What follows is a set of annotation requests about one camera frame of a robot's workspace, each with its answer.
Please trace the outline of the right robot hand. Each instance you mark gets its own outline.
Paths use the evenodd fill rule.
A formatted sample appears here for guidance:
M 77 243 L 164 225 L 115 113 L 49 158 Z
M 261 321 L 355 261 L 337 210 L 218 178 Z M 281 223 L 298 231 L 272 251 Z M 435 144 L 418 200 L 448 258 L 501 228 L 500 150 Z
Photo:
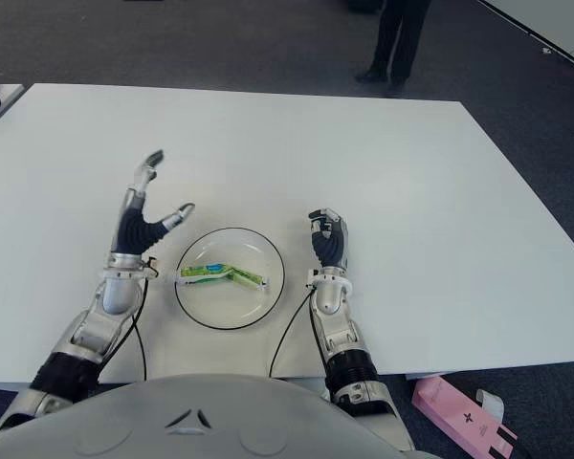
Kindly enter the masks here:
M 345 220 L 331 208 L 321 208 L 308 214 L 311 243 L 320 264 L 347 270 L 348 229 Z

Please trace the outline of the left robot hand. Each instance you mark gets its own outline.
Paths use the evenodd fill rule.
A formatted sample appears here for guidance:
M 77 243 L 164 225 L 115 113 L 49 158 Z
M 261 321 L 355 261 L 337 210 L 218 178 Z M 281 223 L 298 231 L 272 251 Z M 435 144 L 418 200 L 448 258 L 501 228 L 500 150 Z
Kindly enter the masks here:
M 185 203 L 157 222 L 145 220 L 147 188 L 156 179 L 157 167 L 164 157 L 162 149 L 147 156 L 136 169 L 133 182 L 125 191 L 107 259 L 109 268 L 138 267 L 142 255 L 182 225 L 195 209 L 193 203 Z

